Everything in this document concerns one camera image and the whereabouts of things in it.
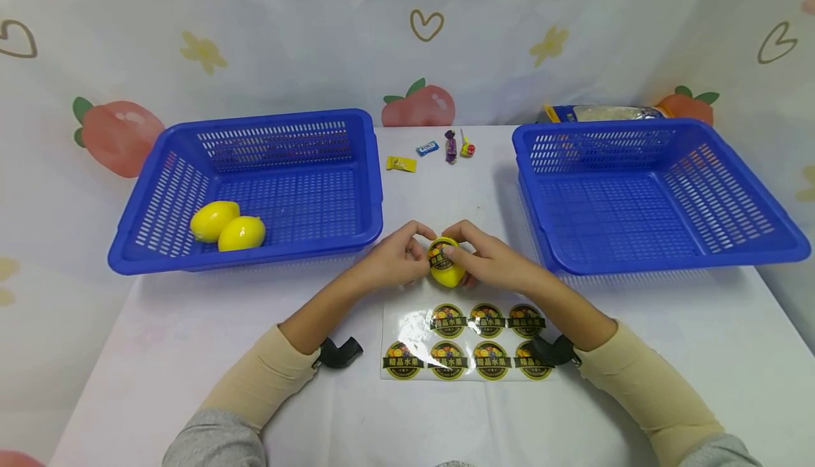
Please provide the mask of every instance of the white table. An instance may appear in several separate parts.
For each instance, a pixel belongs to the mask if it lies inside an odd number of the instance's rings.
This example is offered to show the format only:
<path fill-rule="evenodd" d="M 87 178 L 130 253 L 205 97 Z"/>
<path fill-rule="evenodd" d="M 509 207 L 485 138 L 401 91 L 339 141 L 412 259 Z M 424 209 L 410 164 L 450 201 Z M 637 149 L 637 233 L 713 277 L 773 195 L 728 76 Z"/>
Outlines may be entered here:
<path fill-rule="evenodd" d="M 383 168 L 444 130 L 378 129 Z M 513 127 L 465 131 L 478 148 L 472 160 L 450 167 L 436 153 L 417 173 L 383 170 L 385 232 L 409 219 L 440 232 L 467 217 L 528 251 Z M 140 277 L 50 465 L 158 465 L 232 363 L 350 263 Z M 765 465 L 811 465 L 815 359 L 753 268 L 568 281 L 674 364 Z M 365 354 L 347 370 L 322 369 L 275 415 L 264 436 L 270 465 L 654 463 L 637 425 L 572 367 L 538 383 L 380 380 L 381 321 L 381 300 L 367 299 L 333 334 L 353 335 Z"/>

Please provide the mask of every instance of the gray sleeve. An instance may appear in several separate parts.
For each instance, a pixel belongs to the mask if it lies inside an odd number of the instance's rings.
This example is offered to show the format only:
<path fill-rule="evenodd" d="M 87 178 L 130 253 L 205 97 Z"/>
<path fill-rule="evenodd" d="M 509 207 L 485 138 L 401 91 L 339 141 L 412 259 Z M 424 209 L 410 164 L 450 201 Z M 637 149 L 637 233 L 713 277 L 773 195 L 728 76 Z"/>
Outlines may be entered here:
<path fill-rule="evenodd" d="M 761 467 L 738 437 L 717 435 L 702 442 L 682 460 L 680 467 Z"/>
<path fill-rule="evenodd" d="M 162 467 L 266 467 L 258 434 L 236 414 L 199 411 L 167 450 Z"/>

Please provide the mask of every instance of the toy lemon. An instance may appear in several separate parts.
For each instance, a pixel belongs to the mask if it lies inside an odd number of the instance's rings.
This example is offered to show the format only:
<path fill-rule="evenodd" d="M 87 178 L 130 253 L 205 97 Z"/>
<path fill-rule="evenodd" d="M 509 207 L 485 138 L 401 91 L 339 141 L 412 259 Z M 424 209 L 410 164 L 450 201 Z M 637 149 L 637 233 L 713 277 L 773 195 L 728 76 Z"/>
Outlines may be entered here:
<path fill-rule="evenodd" d="M 240 216 L 224 227 L 218 238 L 218 251 L 257 248 L 266 238 L 266 226 L 259 217 Z"/>
<path fill-rule="evenodd" d="M 430 259 L 430 274 L 440 284 L 451 289 L 456 288 L 461 283 L 465 270 L 460 265 L 456 265 L 450 258 L 441 251 L 444 246 L 458 247 L 458 243 L 449 237 L 436 238 L 428 249 Z"/>
<path fill-rule="evenodd" d="M 234 201 L 218 200 L 204 205 L 190 220 L 190 231 L 199 242 L 217 242 L 226 225 L 241 215 Z"/>

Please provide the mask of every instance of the blue plastic basket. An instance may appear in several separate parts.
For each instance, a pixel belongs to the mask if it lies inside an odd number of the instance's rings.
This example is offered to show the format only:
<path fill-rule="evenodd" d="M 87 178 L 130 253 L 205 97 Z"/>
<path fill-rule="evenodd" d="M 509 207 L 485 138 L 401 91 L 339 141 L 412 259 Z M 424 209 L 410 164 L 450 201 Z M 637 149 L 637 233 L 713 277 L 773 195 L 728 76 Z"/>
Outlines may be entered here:
<path fill-rule="evenodd" d="M 781 204 L 697 120 L 522 125 L 513 144 L 547 265 L 588 275 L 809 257 Z"/>
<path fill-rule="evenodd" d="M 259 248 L 196 242 L 192 215 L 234 200 L 267 227 Z M 382 232 L 371 116 L 356 109 L 179 124 L 144 163 L 108 253 L 124 275 L 358 251 Z"/>

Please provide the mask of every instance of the yellow candy wrapper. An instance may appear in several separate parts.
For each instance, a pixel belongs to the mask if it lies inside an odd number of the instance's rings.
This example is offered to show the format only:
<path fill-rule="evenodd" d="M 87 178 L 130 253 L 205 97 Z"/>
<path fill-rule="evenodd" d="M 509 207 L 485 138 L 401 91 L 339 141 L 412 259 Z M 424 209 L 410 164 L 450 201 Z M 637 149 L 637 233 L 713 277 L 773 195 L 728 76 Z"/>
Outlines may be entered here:
<path fill-rule="evenodd" d="M 388 170 L 401 170 L 403 172 L 416 173 L 416 160 L 408 157 L 388 156 Z"/>

